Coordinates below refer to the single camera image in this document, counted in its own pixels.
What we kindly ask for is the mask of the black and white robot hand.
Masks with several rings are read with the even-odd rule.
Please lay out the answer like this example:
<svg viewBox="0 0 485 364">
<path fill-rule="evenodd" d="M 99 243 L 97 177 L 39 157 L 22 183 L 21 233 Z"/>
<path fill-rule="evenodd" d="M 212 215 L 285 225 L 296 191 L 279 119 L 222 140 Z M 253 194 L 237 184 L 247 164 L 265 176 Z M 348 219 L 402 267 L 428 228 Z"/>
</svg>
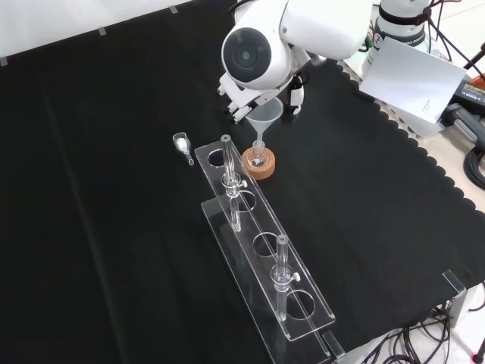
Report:
<svg viewBox="0 0 485 364">
<path fill-rule="evenodd" d="M 238 124 L 258 106 L 267 104 L 277 98 L 281 93 L 286 95 L 283 103 L 283 113 L 294 118 L 302 110 L 304 102 L 304 86 L 308 82 L 301 72 L 294 74 L 281 87 L 269 90 L 253 90 L 241 87 L 232 80 L 228 74 L 219 79 L 217 92 L 220 96 L 226 96 L 230 102 L 227 111 L 233 121 Z"/>
</svg>

